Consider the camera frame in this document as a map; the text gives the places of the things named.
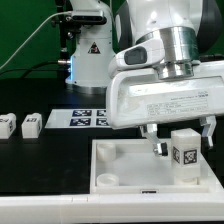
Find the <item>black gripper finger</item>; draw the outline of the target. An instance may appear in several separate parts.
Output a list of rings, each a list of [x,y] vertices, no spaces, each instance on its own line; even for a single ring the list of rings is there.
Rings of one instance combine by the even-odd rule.
[[[153,146],[153,152],[156,156],[167,156],[168,147],[166,142],[162,142],[157,136],[157,125],[147,124],[140,127],[141,135],[149,140]]]
[[[200,119],[200,125],[203,127],[202,138],[209,149],[212,149],[214,146],[212,136],[215,131],[216,124],[216,117],[214,115],[202,117]]]

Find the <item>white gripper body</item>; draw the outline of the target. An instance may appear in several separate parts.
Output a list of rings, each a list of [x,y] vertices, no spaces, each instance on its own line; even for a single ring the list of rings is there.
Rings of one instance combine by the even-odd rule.
[[[106,93],[109,125],[123,129],[224,114],[224,60],[200,62],[187,50],[152,38],[116,54]]]

